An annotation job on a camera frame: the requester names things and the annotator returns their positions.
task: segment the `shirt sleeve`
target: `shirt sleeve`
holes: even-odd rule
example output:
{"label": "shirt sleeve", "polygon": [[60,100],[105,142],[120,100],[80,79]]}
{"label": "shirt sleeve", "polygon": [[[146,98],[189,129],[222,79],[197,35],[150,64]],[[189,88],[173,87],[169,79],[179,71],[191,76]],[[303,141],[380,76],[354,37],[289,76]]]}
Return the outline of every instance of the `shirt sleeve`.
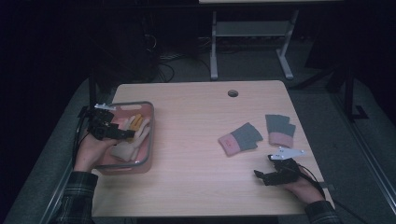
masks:
{"label": "shirt sleeve", "polygon": [[319,201],[309,204],[305,212],[312,224],[333,224],[343,223],[341,218],[335,213],[332,205],[327,201]]}
{"label": "shirt sleeve", "polygon": [[72,172],[54,223],[92,223],[92,198],[98,176]]}

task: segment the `dark background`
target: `dark background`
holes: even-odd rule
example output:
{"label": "dark background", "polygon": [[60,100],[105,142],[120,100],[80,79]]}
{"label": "dark background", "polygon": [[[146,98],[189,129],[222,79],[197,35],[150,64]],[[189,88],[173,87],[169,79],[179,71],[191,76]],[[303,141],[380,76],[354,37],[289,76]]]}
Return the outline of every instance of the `dark background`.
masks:
{"label": "dark background", "polygon": [[[176,47],[196,36],[210,35],[210,11],[157,11],[150,15],[152,21],[142,22],[147,14],[83,10],[86,6],[98,7],[103,1],[76,2],[0,2],[4,121],[0,221],[18,196],[71,96],[90,73],[97,75],[101,91],[120,83],[150,82],[155,77],[157,55],[147,53],[143,34],[156,35],[160,43]],[[111,5],[125,7],[124,2],[111,1]],[[293,37],[317,37],[307,65],[325,69],[340,61],[349,64],[396,123],[396,22],[392,10],[390,1],[382,0],[358,4],[347,1],[341,9],[321,16],[317,11],[302,11]],[[318,16],[320,22],[312,21]]]}

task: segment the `gray floor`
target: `gray floor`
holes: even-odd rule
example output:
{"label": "gray floor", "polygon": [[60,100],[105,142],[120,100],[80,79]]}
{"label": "gray floor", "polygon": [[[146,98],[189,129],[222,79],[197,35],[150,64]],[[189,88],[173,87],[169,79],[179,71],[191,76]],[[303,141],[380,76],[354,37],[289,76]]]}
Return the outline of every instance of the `gray floor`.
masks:
{"label": "gray floor", "polygon": [[[280,41],[281,39],[266,40],[259,46],[246,44],[234,48],[233,51],[220,50],[222,53],[218,55],[218,81],[276,79],[290,87],[319,72],[319,70],[304,67],[311,43],[293,41],[287,58],[295,78],[286,80],[275,53]],[[175,55],[175,53],[169,51],[166,55]],[[210,81],[207,67],[209,65],[208,52],[199,54],[198,60],[192,57],[182,57],[166,64],[175,70],[175,76],[171,82]],[[161,66],[161,69],[167,77],[171,76],[171,70],[168,67]],[[340,99],[342,100],[343,94],[341,92],[327,93],[324,88],[327,80],[328,78],[325,77],[303,91],[289,91],[289,94],[319,168],[327,184],[332,187],[331,195],[337,202],[352,210],[367,223],[396,223],[396,216],[384,196],[384,189],[377,184],[372,165],[364,156],[366,153],[364,149],[371,149],[372,154],[380,162],[389,183],[395,186],[396,164],[393,161],[396,158],[396,150],[394,150],[396,127],[390,123],[375,103],[370,91],[359,81],[355,82],[354,102],[363,107],[369,119],[357,120],[353,124],[348,122],[340,109]],[[162,82],[162,80],[158,77],[154,82]],[[43,217],[42,214],[49,214],[50,208],[47,205],[56,203],[56,195],[52,192],[59,186],[62,188],[61,177],[69,164],[68,148],[71,147],[73,135],[69,134],[65,137],[64,133],[73,132],[77,124],[76,114],[82,105],[88,103],[88,99],[88,85],[84,82],[61,117],[35,169],[8,214],[6,223],[45,223],[43,220],[47,217]],[[105,95],[103,99],[103,102],[111,102],[112,94]],[[60,142],[64,143],[62,144],[64,149],[59,148]],[[54,161],[50,165],[51,169],[49,169],[48,161]],[[27,206],[27,202],[35,202],[36,206]],[[361,223],[338,204],[336,211],[345,223]],[[253,220],[238,220],[240,220],[239,223],[263,223],[260,217],[253,218]],[[97,224],[121,224],[136,223],[136,221],[144,223],[145,220],[96,217],[94,221]],[[183,219],[178,219],[177,223],[183,223]],[[280,217],[279,223],[304,224],[308,221],[305,216],[301,215]]]}

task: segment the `wire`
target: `wire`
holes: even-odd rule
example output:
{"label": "wire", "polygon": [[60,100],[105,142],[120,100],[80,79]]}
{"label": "wire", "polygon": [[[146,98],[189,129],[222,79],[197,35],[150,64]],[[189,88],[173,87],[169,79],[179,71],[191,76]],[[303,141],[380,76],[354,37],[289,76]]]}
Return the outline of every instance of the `wire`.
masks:
{"label": "wire", "polygon": [[166,79],[165,73],[163,72],[163,70],[162,70],[161,68],[159,68],[159,75],[158,75],[158,76],[160,77],[160,79],[161,79],[163,82],[165,82],[165,83],[170,82],[170,81],[174,78],[174,76],[175,76],[175,69],[174,69],[172,66],[170,66],[170,65],[168,65],[168,64],[165,64],[165,63],[159,63],[159,65],[168,67],[168,68],[172,71],[171,77],[170,77],[169,79]]}
{"label": "wire", "polygon": [[[298,164],[298,166],[304,168],[309,174],[311,174],[314,179],[317,181],[317,179],[315,178],[315,176],[312,174],[312,172],[310,170],[308,170],[306,167]],[[339,205],[340,207],[342,207],[344,210],[346,210],[350,215],[352,215],[353,217],[357,218],[359,221],[361,221],[362,223],[368,224],[368,222],[366,222],[363,218],[359,217],[357,214],[355,214],[352,210],[350,210],[349,208],[347,208],[346,206],[344,206],[343,204],[339,203],[338,201],[336,201],[335,199],[332,199],[332,201],[334,203],[336,203],[337,205]]]}
{"label": "wire", "polygon": [[78,120],[78,125],[77,125],[77,128],[76,128],[74,144],[73,144],[73,148],[72,148],[72,166],[73,167],[76,164],[76,157],[77,157],[79,143],[80,143],[79,142],[79,138],[81,136],[82,124],[84,123],[84,119],[87,117],[87,114],[88,114],[87,107],[83,108],[83,110],[84,110],[83,114],[81,115],[81,117]]}
{"label": "wire", "polygon": [[339,205],[340,207],[342,207],[344,210],[346,210],[350,215],[352,215],[353,217],[357,218],[360,222],[364,223],[364,224],[368,224],[368,222],[366,222],[363,218],[359,217],[357,214],[355,214],[352,210],[350,210],[349,208],[345,207],[343,204],[339,203],[338,201],[336,201],[335,199],[332,199],[332,201],[334,203],[336,203],[337,205]]}
{"label": "wire", "polygon": [[314,179],[315,179],[315,181],[317,181],[318,182],[318,180],[317,180],[317,178],[314,176],[314,174],[312,174],[312,172],[310,171],[310,170],[308,170],[308,168],[306,168],[305,166],[302,166],[302,165],[300,165],[300,164],[298,164],[298,166],[300,166],[300,167],[302,167],[302,168],[304,168],[309,174],[311,174],[312,175],[312,177],[314,177]]}

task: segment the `metal stand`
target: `metal stand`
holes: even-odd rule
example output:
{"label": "metal stand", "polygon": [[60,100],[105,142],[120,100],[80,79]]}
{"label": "metal stand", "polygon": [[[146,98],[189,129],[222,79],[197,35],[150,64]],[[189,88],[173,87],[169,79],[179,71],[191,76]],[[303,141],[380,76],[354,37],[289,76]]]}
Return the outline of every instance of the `metal stand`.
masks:
{"label": "metal stand", "polygon": [[216,57],[217,36],[285,36],[285,42],[276,55],[287,79],[293,79],[286,59],[286,51],[293,34],[299,10],[295,10],[289,21],[217,21],[217,13],[213,12],[212,21],[212,51],[210,52],[210,79],[217,80],[218,60]]}

